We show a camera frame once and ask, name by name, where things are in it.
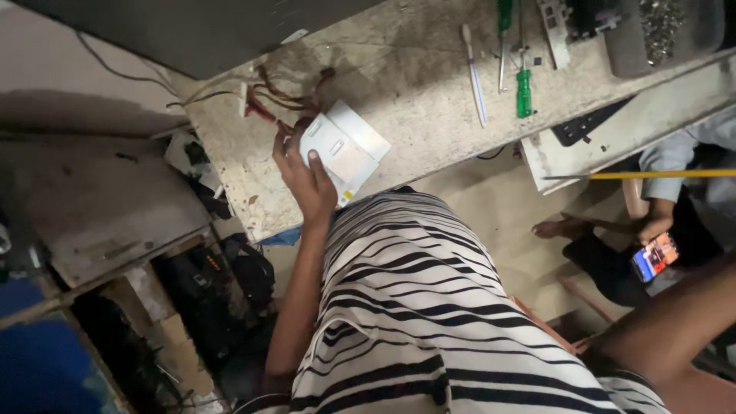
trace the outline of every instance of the black pants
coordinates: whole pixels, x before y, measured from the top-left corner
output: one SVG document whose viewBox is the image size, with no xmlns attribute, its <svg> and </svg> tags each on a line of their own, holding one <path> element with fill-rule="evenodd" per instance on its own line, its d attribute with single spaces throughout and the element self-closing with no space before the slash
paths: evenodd
<svg viewBox="0 0 736 414">
<path fill-rule="evenodd" d="M 673 218 L 670 235 L 679 251 L 675 262 L 678 268 L 699 267 L 723 254 L 723 248 L 698 218 L 686 189 L 680 192 Z M 618 253 L 591 232 L 565 246 L 562 254 L 587 273 L 609 301 L 636 307 L 650 299 L 647 285 L 641 282 L 631 264 L 631 258 L 640 248 L 632 246 Z"/>
</svg>

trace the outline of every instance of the black and white striped fabric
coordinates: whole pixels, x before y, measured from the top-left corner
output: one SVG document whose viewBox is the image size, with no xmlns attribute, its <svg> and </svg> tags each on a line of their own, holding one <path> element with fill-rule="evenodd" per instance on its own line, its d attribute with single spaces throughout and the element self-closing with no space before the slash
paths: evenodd
<svg viewBox="0 0 736 414">
<path fill-rule="evenodd" d="M 389 192 L 328 240 L 316 333 L 292 394 L 242 413 L 668 413 L 644 378 L 596 378 L 503 291 L 440 199 Z"/>
</svg>

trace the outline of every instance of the phone screen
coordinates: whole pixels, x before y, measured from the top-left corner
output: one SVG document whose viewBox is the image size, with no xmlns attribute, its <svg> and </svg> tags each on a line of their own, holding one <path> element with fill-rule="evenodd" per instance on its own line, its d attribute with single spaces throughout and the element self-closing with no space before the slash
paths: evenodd
<svg viewBox="0 0 736 414">
<path fill-rule="evenodd" d="M 631 260 L 643 282 L 654 279 L 667 266 L 677 260 L 677 246 L 669 233 L 663 233 L 652 240 Z"/>
</svg>

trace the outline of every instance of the green screwdriver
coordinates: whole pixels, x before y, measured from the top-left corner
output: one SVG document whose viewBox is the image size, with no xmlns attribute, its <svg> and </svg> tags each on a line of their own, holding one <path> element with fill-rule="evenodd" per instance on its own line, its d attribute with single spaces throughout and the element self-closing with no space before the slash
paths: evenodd
<svg viewBox="0 0 736 414">
<path fill-rule="evenodd" d="M 521 36 L 521 71 L 516 74 L 516 80 L 519 82 L 519 88 L 516 91 L 516 114 L 519 118 L 526 118 L 532 114 L 531 109 L 531 89 L 529 88 L 529 79 L 531 71 L 526 68 L 526 37 L 524 36 L 524 12 L 521 10 L 521 1 L 519 0 L 519 35 Z"/>
<path fill-rule="evenodd" d="M 498 93 L 503 90 L 503 67 L 506 63 L 506 30 L 511 27 L 511 11 L 514 7 L 514 0 L 498 0 L 498 37 L 500 38 L 501 47 L 501 64 L 498 69 Z"/>
</svg>

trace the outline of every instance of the workbench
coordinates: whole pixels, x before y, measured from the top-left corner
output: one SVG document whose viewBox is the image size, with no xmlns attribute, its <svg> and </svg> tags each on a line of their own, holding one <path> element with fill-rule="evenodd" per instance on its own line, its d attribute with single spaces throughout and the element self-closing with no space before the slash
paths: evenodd
<svg viewBox="0 0 736 414">
<path fill-rule="evenodd" d="M 257 81 L 254 68 L 265 65 L 285 92 L 310 94 L 319 71 L 334 67 L 337 76 L 324 90 L 325 110 L 343 99 L 393 146 L 357 194 L 361 198 L 531 136 L 733 53 L 719 52 L 625 80 L 611 74 L 604 39 L 598 36 L 569 46 L 570 64 L 555 70 L 536 3 L 524 1 L 523 11 L 531 89 L 538 111 L 527 119 L 516 116 L 518 55 L 512 55 L 506 64 L 509 92 L 497 91 L 496 4 L 487 0 L 388 0 L 212 80 L 171 77 L 183 101 L 213 91 L 239 93 L 241 82 Z M 518 44 L 516 21 L 517 15 L 507 38 L 510 44 Z M 473 33 L 475 64 L 488 115 L 485 129 L 475 109 L 460 36 L 465 23 Z M 534 57 L 542 58 L 541 66 L 531 66 Z M 271 108 L 288 123 L 297 120 L 296 113 Z M 302 222 L 271 159 L 274 125 L 258 116 L 243 118 L 233 95 L 185 109 L 251 240 L 262 240 Z"/>
</svg>

